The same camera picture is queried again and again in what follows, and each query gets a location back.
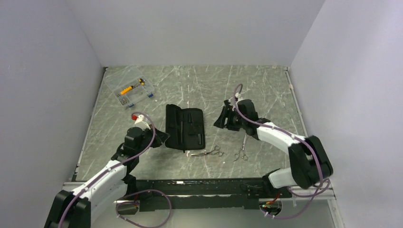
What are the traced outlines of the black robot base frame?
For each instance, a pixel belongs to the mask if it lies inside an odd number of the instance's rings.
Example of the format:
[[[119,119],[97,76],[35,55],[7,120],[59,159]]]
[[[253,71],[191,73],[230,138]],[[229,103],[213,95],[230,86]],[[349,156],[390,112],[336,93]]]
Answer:
[[[120,198],[117,211],[133,215],[161,209],[259,209],[290,197],[286,187],[276,189],[264,178],[137,180]]]

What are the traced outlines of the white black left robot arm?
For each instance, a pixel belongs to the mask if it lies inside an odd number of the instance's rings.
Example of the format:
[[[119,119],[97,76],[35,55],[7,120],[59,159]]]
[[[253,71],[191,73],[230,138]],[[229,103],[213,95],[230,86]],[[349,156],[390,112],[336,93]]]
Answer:
[[[124,142],[100,172],[79,187],[61,190],[55,196],[44,226],[89,228],[115,200],[133,198],[137,186],[130,173],[138,165],[139,156],[149,148],[160,147],[169,137],[153,127],[128,129]]]

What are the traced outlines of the silver hair cutting scissors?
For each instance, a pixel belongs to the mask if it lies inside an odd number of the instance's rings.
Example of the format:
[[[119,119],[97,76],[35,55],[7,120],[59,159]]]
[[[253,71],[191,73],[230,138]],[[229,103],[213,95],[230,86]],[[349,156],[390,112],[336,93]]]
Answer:
[[[247,154],[246,154],[247,137],[248,137],[248,135],[246,134],[244,136],[244,138],[243,138],[241,148],[239,149],[239,151],[236,154],[234,154],[234,161],[235,162],[238,161],[239,159],[242,159],[244,161],[247,161],[249,159]]]

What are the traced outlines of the black zippered tool case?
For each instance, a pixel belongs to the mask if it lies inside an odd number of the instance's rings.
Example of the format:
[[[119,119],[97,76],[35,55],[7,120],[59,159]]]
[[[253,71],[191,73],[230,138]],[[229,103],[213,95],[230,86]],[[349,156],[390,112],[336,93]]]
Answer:
[[[165,132],[170,135],[165,141],[167,148],[181,151],[205,148],[204,116],[201,109],[182,109],[177,105],[168,104],[165,114]]]

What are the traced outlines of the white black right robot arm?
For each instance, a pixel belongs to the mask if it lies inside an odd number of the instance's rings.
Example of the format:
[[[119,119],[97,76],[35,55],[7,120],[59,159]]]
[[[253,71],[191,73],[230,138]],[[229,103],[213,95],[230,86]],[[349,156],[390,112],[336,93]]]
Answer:
[[[262,192],[267,197],[274,197],[284,187],[299,186],[307,189],[323,183],[334,173],[318,137],[296,135],[268,119],[260,118],[249,99],[240,100],[236,104],[225,100],[221,114],[213,125],[230,131],[243,129],[246,135],[269,143],[288,155],[290,167],[263,176],[265,182],[262,183]]]

